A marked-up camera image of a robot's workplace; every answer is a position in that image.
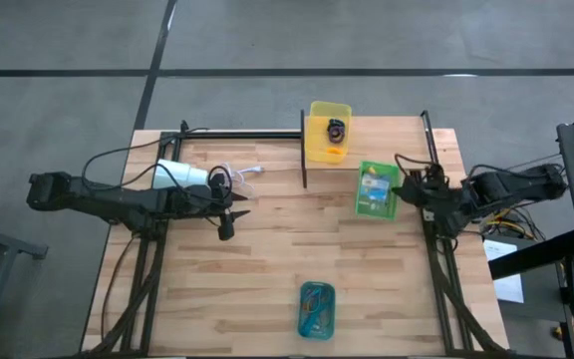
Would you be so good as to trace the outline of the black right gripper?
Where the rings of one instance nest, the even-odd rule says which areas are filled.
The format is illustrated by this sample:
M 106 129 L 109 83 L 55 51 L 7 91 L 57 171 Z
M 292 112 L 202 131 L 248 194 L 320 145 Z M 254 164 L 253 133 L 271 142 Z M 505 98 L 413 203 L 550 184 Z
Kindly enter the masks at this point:
M 392 187 L 393 194 L 416 207 L 437 210 L 457 208 L 460 190 L 449 187 L 441 165 L 428 165 L 423 171 L 411 170 L 402 186 Z

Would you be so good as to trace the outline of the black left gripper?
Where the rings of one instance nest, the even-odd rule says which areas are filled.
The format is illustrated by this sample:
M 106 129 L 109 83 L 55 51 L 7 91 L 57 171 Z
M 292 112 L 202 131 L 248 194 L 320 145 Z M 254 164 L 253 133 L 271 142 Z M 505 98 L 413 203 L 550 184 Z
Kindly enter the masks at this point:
M 193 184 L 181 191 L 179 219 L 216 217 L 218 237 L 222 241 L 234 236 L 234 221 L 249 210 L 229 212 L 234 201 L 249 200 L 233 192 L 232 178 L 226 167 L 214 167 L 207 175 L 207 185 Z

